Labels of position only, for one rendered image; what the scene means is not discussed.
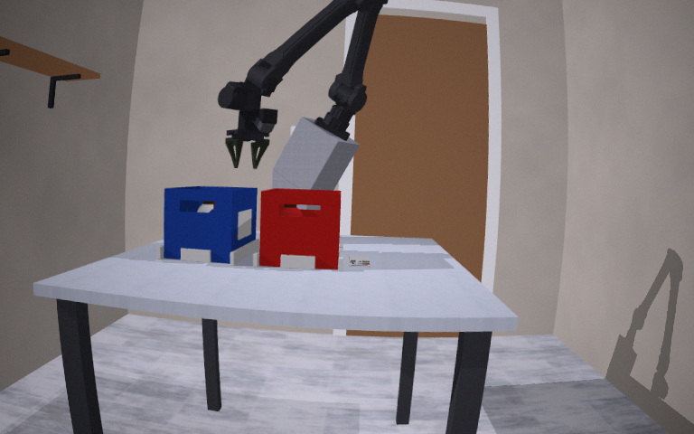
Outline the red bottle with pink label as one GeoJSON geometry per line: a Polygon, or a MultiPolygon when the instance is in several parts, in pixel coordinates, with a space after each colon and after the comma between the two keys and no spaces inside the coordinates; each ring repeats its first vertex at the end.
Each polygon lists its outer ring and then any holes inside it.
{"type": "Polygon", "coordinates": [[[285,206],[280,210],[279,216],[304,217],[302,212],[296,207],[296,204],[285,204],[285,206]]]}

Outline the white paper strip with printed marks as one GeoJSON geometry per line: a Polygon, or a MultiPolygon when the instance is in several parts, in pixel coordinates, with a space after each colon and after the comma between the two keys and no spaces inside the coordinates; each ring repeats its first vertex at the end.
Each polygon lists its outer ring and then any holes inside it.
{"type": "Polygon", "coordinates": [[[349,266],[370,267],[369,257],[350,256],[349,266]]]}

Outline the red plastic crate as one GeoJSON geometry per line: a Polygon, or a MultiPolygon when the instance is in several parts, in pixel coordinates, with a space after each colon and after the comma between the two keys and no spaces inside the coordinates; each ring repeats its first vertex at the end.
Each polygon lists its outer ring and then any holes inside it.
{"type": "Polygon", "coordinates": [[[315,256],[316,269],[338,269],[340,218],[341,191],[261,191],[259,266],[280,267],[281,255],[299,255],[315,256]],[[321,211],[279,216],[285,204],[321,205],[321,211]]]}

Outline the blue plastic crate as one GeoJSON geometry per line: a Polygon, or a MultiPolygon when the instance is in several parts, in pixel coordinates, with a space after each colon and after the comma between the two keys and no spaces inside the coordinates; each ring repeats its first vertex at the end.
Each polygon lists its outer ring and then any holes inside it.
{"type": "Polygon", "coordinates": [[[211,262],[230,264],[231,252],[256,239],[258,188],[177,188],[164,188],[165,259],[181,259],[186,248],[211,250],[211,262]],[[215,213],[197,212],[203,201],[215,202],[215,213]]]}

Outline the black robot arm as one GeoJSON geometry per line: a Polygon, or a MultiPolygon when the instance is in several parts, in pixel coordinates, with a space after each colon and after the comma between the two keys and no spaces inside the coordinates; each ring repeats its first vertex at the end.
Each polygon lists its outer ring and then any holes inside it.
{"type": "Polygon", "coordinates": [[[364,66],[380,9],[387,3],[388,0],[332,0],[282,45],[256,62],[244,82],[229,81],[219,93],[220,107],[252,109],[239,112],[238,129],[272,132],[277,124],[277,109],[260,108],[261,96],[270,97],[300,57],[343,19],[358,11],[342,73],[336,75],[328,91],[336,105],[314,122],[347,141],[349,122],[367,101],[367,87],[362,84],[364,66]]]}

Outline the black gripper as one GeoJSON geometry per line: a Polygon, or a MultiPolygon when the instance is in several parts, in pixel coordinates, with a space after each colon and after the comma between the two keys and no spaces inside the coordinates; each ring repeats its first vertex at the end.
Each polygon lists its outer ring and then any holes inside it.
{"type": "Polygon", "coordinates": [[[264,139],[264,137],[269,137],[269,133],[257,131],[257,130],[232,129],[232,130],[227,130],[227,136],[232,136],[232,137],[228,137],[225,139],[225,144],[226,144],[226,146],[230,152],[234,168],[238,168],[238,166],[239,166],[239,159],[240,159],[241,150],[242,150],[242,146],[243,146],[243,140],[242,139],[244,139],[244,141],[246,141],[246,142],[248,142],[250,140],[256,141],[256,142],[251,142],[251,155],[252,155],[253,169],[257,169],[261,157],[264,155],[265,151],[267,150],[267,147],[269,146],[269,139],[264,139]],[[233,132],[233,133],[231,133],[231,132],[233,132]],[[236,157],[235,157],[235,152],[234,152],[234,146],[236,147],[236,157]],[[260,147],[260,149],[258,152],[259,147],[260,147]],[[258,152],[258,157],[257,157],[257,152],[258,152]]]}

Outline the white bottle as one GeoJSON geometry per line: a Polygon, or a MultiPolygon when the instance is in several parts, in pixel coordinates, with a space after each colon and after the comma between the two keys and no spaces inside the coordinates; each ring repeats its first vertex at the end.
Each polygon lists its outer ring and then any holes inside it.
{"type": "Polygon", "coordinates": [[[209,212],[213,209],[213,202],[205,202],[199,207],[197,212],[209,212]]]}

